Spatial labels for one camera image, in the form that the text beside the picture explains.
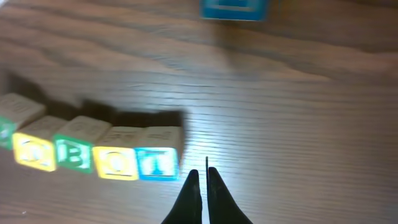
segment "toy block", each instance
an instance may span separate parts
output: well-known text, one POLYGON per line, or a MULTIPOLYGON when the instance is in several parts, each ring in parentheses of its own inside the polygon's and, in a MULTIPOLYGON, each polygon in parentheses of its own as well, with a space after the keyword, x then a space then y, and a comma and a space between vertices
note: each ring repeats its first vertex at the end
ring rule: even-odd
POLYGON ((204 19, 260 21, 269 0, 203 0, 204 19))
POLYGON ((12 150, 12 135, 45 114, 45 106, 15 93, 0 97, 0 147, 12 150))
POLYGON ((149 127, 136 147, 139 178, 142 180, 177 180, 182 156, 180 127, 149 127))
POLYGON ((54 136, 57 164, 84 173, 93 171, 92 148, 108 131, 111 124, 86 116, 79 116, 54 136))
POLYGON ((143 128, 113 127, 93 148, 99 177, 114 180, 137 180, 137 157, 134 147, 143 128))
POLYGON ((12 136, 17 163, 44 171, 57 168, 53 135, 67 121, 53 116, 44 116, 22 128, 12 136))

